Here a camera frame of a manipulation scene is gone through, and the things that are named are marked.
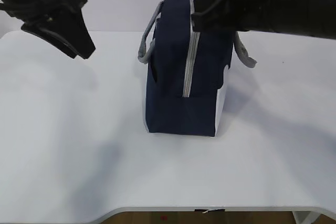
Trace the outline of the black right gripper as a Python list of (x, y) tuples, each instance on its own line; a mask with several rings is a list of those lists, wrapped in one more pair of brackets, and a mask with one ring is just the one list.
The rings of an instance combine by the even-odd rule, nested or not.
[[(197, 32), (253, 30), (335, 39), (335, 0), (193, 0), (193, 4), (191, 21)], [(208, 9), (211, 13), (202, 14)]]

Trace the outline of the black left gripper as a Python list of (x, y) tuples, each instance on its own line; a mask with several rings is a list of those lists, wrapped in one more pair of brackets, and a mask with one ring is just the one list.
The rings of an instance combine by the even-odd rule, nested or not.
[(47, 21), (47, 31), (23, 24), (21, 30), (59, 49), (68, 57), (88, 59), (96, 47), (86, 28), (82, 8), (87, 0), (1, 0), (1, 10), (24, 22), (57, 13)]

